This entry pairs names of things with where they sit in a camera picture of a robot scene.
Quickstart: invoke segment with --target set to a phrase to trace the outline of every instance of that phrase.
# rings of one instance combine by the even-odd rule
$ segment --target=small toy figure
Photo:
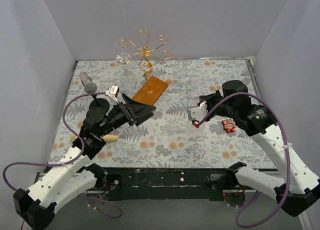
[[[232,133],[232,132],[234,132],[235,129],[236,129],[236,125],[234,124],[234,121],[232,121],[232,119],[222,120],[222,125],[223,125],[223,129],[224,129],[227,133]]]

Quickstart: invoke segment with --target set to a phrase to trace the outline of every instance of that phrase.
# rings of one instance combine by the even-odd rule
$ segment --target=silver microphone head
[[[85,86],[84,86],[84,91],[87,93],[87,94],[94,94],[95,92],[97,92],[98,90],[98,87],[95,83],[93,82],[89,82],[87,83]]]

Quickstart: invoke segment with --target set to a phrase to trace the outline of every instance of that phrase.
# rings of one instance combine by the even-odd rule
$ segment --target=gray wall
[[[141,29],[168,34],[170,43],[163,50],[171,50],[174,59],[255,56],[286,2],[44,1],[76,60],[113,60],[114,40],[136,40]]]
[[[0,0],[0,169],[46,162],[75,60],[44,0]],[[12,167],[9,181],[30,186],[37,171]],[[20,229],[13,191],[0,183],[0,229]]]
[[[320,176],[320,1],[288,0],[255,63],[258,87],[283,121],[288,139]],[[308,210],[320,229],[320,202]]]

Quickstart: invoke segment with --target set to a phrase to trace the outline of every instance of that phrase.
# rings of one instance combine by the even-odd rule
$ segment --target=table surface
[[[242,81],[248,86],[249,93],[254,94],[254,85],[245,60],[187,60],[188,72],[179,81],[173,74],[174,60],[151,62],[153,76],[169,83],[169,87],[154,104],[154,116],[138,127],[125,124],[113,131],[111,134],[118,135],[119,140],[107,143],[93,159],[95,163],[102,167],[122,168],[228,168],[241,161],[253,168],[275,168],[264,151],[244,131],[236,127],[234,132],[226,133],[221,123],[222,117],[214,117],[206,122],[200,136],[192,136],[187,130],[190,73],[193,70],[203,71],[203,95],[221,90],[221,85],[229,80]],[[137,87],[134,92],[128,93],[131,98],[145,83],[138,61],[132,61],[132,68]],[[114,61],[79,61],[67,93],[67,103],[85,93],[79,78],[80,72],[87,72],[97,84],[98,92],[104,92],[111,85],[120,83],[122,68]],[[91,97],[78,99],[67,110],[66,121],[76,132],[82,126],[92,100]],[[72,133],[60,120],[49,163],[58,162],[66,153],[72,144],[71,136]]]

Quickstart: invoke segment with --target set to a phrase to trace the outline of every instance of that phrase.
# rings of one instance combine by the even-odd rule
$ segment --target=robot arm
[[[239,80],[224,83],[222,90],[224,97],[238,92],[248,92],[246,85]],[[189,120],[197,126],[197,122],[200,122],[224,97],[218,90],[213,94],[200,96],[198,106],[188,108]],[[215,115],[233,118],[235,124],[265,151],[283,178],[268,176],[253,170],[245,163],[238,162],[226,170],[226,175],[222,177],[223,179],[218,179],[217,185],[227,181],[233,187],[238,184],[250,186],[279,203],[286,186],[284,179],[287,178],[287,162],[281,130],[273,114],[263,105],[252,104],[249,96],[239,95],[222,103],[206,121]],[[282,209],[291,216],[297,216],[320,198],[320,179],[306,166],[291,146],[289,146],[289,154],[290,193]]]
[[[138,126],[153,116],[156,107],[135,102],[125,94],[122,94],[125,103],[119,102],[118,92],[119,87],[112,86],[105,93],[114,103],[108,114],[108,110],[100,107],[92,107],[87,112],[79,133],[84,151],[77,160],[64,164],[81,153],[82,144],[78,138],[59,161],[61,166],[51,168],[27,190],[20,188],[14,193],[15,210],[32,229],[45,229],[70,200],[85,190],[102,189],[106,185],[105,170],[95,163],[88,165],[106,144],[105,135],[125,123]],[[81,174],[73,177],[79,170]]]

